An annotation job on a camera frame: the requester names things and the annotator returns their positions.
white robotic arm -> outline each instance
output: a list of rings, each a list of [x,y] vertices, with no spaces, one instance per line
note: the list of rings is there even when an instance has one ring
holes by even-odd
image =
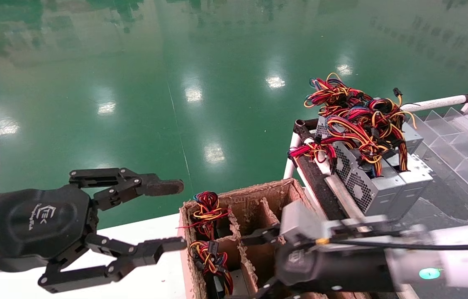
[[[390,231],[387,224],[385,216],[321,222],[293,202],[282,214],[286,245],[276,256],[276,277],[298,293],[394,292],[417,283],[468,288],[468,226]]]

white table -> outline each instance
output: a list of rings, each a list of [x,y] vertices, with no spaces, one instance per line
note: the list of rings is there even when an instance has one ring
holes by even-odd
[[[144,240],[177,236],[179,215],[169,215],[98,231],[102,236],[130,244]],[[112,257],[89,251],[65,270],[108,265]],[[164,253],[157,265],[138,267],[120,282],[76,291],[50,294],[37,284],[44,267],[19,273],[0,273],[0,299],[116,299],[116,298],[186,298],[180,252]]]

silver power supply unit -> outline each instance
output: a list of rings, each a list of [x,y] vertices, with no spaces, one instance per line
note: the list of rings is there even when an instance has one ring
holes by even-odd
[[[354,155],[342,142],[335,142],[338,161],[335,172],[365,216],[389,214],[405,185],[395,169],[382,160],[382,177],[369,178]]]
[[[409,172],[395,171],[399,165],[396,153],[388,161],[382,161],[383,176],[380,178],[369,178],[359,167],[356,149],[350,151],[342,142],[333,144],[338,156],[335,172],[365,216],[384,214],[388,219],[402,218],[433,180],[426,170],[427,165],[416,155],[411,155],[422,142],[422,137],[408,123],[403,124],[402,131],[408,149]],[[319,117],[315,136],[329,136],[325,117]]]
[[[399,155],[390,157],[386,159],[386,161],[392,167],[399,167]],[[431,168],[418,158],[418,156],[407,155],[407,168],[407,172],[400,172],[398,174],[405,185],[402,187],[395,200],[393,200],[393,204],[388,212],[386,212],[385,215],[387,215],[388,219],[399,220],[407,214],[429,183],[433,181],[433,178],[429,175]]]

cardboard box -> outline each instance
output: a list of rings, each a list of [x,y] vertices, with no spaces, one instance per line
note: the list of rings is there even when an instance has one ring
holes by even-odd
[[[217,227],[228,231],[227,236],[217,239],[219,252],[228,254],[228,269],[232,272],[240,269],[243,273],[247,291],[253,294],[274,275],[274,247],[271,244],[259,246],[242,246],[241,236],[252,233],[255,229],[266,228],[278,223],[282,216],[282,208],[292,201],[302,201],[313,209],[306,198],[304,190],[297,180],[287,179],[255,185],[219,194],[221,208],[230,208],[228,218],[219,220]],[[191,215],[198,209],[195,201],[185,202],[180,208],[180,226],[192,224]],[[195,229],[179,229],[188,244],[196,240]],[[192,299],[207,299],[206,284],[201,273],[196,269],[188,250],[181,251],[183,273],[186,286],[186,297]],[[287,297],[286,290],[279,297]],[[360,299],[361,293],[328,294],[331,298]],[[304,294],[303,299],[323,299],[326,295]]]

black cable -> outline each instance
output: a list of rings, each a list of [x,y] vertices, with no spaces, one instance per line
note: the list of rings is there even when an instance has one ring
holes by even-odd
[[[426,245],[426,244],[398,244],[398,243],[380,243],[380,242],[361,242],[351,240],[330,240],[331,244],[355,245],[377,248],[403,248],[412,250],[468,250],[468,244],[465,245]]]

